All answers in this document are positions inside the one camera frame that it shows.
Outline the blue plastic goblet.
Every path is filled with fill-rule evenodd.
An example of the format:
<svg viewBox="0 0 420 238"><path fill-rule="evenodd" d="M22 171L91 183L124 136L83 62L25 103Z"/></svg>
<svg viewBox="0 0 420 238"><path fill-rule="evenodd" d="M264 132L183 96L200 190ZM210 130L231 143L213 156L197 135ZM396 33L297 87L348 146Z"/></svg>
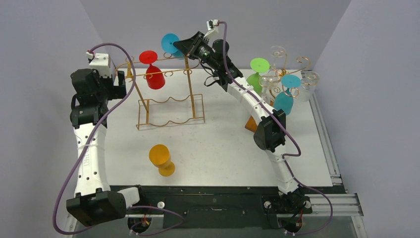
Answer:
<svg viewBox="0 0 420 238"><path fill-rule="evenodd" d="M183 59L184 55L174 46L174 42L179 41L179 38L177 35L173 33L168 33L163 36L161 40L161 47L164 51L163 57L165 59L170 58L177 58L177 59Z"/></svg>
<svg viewBox="0 0 420 238"><path fill-rule="evenodd" d="M292 88L299 88L301 80L298 76L287 74L281 78L282 92L274 100L273 107L276 110L283 110L286 115L292 111L294 104L294 95L290 92Z"/></svg>

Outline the tall gold wire glass rack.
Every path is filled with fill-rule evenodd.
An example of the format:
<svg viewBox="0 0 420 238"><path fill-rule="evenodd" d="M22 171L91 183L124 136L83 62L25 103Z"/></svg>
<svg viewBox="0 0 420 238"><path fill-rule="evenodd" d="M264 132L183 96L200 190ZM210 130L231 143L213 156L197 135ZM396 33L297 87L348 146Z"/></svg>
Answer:
<svg viewBox="0 0 420 238"><path fill-rule="evenodd" d="M136 128L140 129L141 126L147 125L147 126L154 126L154 127L164 127L167 126L169 124L176 124L176 125L180 125L180 124L186 124L191 120L196 120L196 119L201 119L203 121L206 121L205 119L205 111L204 111L204 101L203 101L203 95L202 94L194 94L193 93L193 89L192 89L192 82L191 82L191 74L193 73L193 69L197 68L197 66L194 67L190 67L189 66L189 59L187 56L184 56L183 60L185 63L184 68L181 69L170 69L170 70L164 70L162 71L164 78L166 77L171 77L174 75L175 72L182 72L184 75L187 76L187 80L188 80L188 87L189 87L189 95L180 100L180 99L175 99L173 97L168 97L167 100L165 101L156 101L154 99L145 99L141 93L141 90L137 84L137 79L138 78L143 78L145 81L145 74L146 71L144 73L141 74L135 74L135 68L134 66L130 63L130 60L133 60L134 58L127 58L126 59L126 63L119 65L116 68L116 71L118 71L122 66L126 65L127 66L127 75L125 76L125 79L129 79L130 82L134 83L135 89L140 97L140 100L138 101L139 103L139 110L138 110L138 122L136 124ZM165 59L164 57L162 59L157 59L157 61L163 61L163 60L173 60L173 59L177 59L177 58L170 58L170 59ZM201 105L202 105L202 116L199 117L197 116L197 112L196 112L196 104L195 104L195 99L197 96L200 96L201 98ZM191 101L191 110L192 110L192 116L190 118L188 118L186 121L173 121L173 120L168 120L165 124L154 124L151 123L150 119L151 119L151 102L153 102L154 104L165 104L169 101L174 101L174 102L184 102L187 100Z"/></svg>

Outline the red plastic goblet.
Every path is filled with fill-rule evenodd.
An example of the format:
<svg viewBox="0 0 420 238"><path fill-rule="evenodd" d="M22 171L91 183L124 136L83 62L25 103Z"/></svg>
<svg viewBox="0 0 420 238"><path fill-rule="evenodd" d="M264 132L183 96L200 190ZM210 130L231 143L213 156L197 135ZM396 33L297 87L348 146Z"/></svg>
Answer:
<svg viewBox="0 0 420 238"><path fill-rule="evenodd" d="M153 65L157 60L158 55L155 51L143 51L139 55L140 63L149 65L146 70L145 79L148 87L154 90L161 89L165 85L165 78L162 71L157 66Z"/></svg>

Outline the green plastic goblet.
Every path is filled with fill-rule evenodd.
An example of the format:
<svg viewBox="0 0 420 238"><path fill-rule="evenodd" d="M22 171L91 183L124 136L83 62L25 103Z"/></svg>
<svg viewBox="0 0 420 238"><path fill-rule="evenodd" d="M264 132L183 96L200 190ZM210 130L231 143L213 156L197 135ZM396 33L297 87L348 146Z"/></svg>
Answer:
<svg viewBox="0 0 420 238"><path fill-rule="evenodd" d="M270 69L270 64L264 58L254 58L250 62L250 67L255 73L247 78L247 83L253 86L254 91L260 95L263 90L263 87L259 83L261 73L267 72Z"/></svg>

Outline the orange plastic goblet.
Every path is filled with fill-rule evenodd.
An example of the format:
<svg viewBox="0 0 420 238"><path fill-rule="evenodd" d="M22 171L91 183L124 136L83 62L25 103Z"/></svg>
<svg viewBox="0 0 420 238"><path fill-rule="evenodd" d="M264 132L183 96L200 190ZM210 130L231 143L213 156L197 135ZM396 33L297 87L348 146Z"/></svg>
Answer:
<svg viewBox="0 0 420 238"><path fill-rule="evenodd" d="M158 168L161 176L168 177L175 172L169 149L163 144L153 146L149 151L150 162Z"/></svg>

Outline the small clear front wine glass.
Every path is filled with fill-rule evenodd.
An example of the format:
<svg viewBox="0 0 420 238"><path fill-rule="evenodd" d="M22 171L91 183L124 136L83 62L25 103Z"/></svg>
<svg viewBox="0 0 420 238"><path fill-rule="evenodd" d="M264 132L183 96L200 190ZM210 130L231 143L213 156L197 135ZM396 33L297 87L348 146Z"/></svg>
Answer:
<svg viewBox="0 0 420 238"><path fill-rule="evenodd" d="M281 78L286 74L285 67L288 56L285 48L281 46L272 46L270 47L269 55L272 58L269 71L274 73L277 77Z"/></svg>

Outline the gold hook rack wooden base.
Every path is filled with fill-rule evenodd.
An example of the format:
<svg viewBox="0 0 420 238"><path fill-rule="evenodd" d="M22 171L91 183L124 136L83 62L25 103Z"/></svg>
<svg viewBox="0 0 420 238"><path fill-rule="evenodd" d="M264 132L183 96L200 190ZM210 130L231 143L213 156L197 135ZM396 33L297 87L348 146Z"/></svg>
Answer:
<svg viewBox="0 0 420 238"><path fill-rule="evenodd" d="M281 46L272 46L269 55L273 58L271 62L264 58L251 60L250 66L254 73L247 77L247 83L270 106L281 109L288 115L294 101L304 97L311 87L317 85L319 76L310 73L305 80L297 75L312 65L307 57L296 58L296 62L302 65L301 68L287 70L288 55Z"/></svg>

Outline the clear patterned wine glass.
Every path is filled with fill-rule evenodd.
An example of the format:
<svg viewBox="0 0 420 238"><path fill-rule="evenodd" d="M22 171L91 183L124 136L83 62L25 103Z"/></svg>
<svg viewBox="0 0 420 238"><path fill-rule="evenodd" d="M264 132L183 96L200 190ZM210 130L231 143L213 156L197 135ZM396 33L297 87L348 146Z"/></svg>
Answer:
<svg viewBox="0 0 420 238"><path fill-rule="evenodd" d="M301 85L297 100L301 102L309 101L315 92L316 85L320 81L320 75L315 71L305 71L302 73Z"/></svg>

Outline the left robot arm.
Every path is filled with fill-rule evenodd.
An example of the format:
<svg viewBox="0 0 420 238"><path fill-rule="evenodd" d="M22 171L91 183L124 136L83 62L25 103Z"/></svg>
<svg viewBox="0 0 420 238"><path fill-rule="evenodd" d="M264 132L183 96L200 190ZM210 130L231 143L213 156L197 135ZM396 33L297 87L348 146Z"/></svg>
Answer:
<svg viewBox="0 0 420 238"><path fill-rule="evenodd" d="M76 91L71 102L70 121L76 136L78 162L74 198L66 201L67 211L85 227L124 218L147 209L148 200L139 185L112 191L105 171L107 103L126 96L125 75L101 76L97 69L78 69L70 76Z"/></svg>

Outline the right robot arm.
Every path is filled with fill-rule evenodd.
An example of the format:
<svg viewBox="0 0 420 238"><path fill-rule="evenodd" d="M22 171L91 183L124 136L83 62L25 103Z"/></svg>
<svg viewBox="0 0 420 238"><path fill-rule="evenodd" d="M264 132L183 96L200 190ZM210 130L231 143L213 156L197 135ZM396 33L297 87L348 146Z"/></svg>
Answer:
<svg viewBox="0 0 420 238"><path fill-rule="evenodd" d="M286 212L293 211L299 206L299 199L291 192L299 185L286 161L288 154L285 145L289 136L285 128L286 114L266 103L246 81L227 55L229 44L226 40L216 40L210 46L204 34L198 31L193 37L175 41L172 45L188 58L207 64L218 78L218 85L250 113L257 123L254 142L266 152L277 179L278 190L284 194L279 199L279 205Z"/></svg>

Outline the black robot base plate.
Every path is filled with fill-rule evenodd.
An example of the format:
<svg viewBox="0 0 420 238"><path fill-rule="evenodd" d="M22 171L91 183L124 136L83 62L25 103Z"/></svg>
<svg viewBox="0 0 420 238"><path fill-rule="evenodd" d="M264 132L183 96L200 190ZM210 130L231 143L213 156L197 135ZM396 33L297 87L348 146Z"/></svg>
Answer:
<svg viewBox="0 0 420 238"><path fill-rule="evenodd" d="M281 195L275 186L142 186L131 223L184 229L276 228L312 213L306 189Z"/></svg>

